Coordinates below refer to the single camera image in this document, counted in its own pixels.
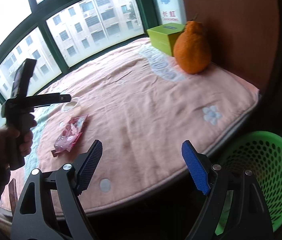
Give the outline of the person left hand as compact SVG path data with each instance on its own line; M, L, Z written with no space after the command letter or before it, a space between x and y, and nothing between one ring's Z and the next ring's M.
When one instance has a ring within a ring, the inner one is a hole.
M33 144L33 133L29 129L23 136L19 145L22 157L28 156ZM20 131L13 125L4 125L0 128L0 166L9 168L12 151L16 151L16 140L20 138Z

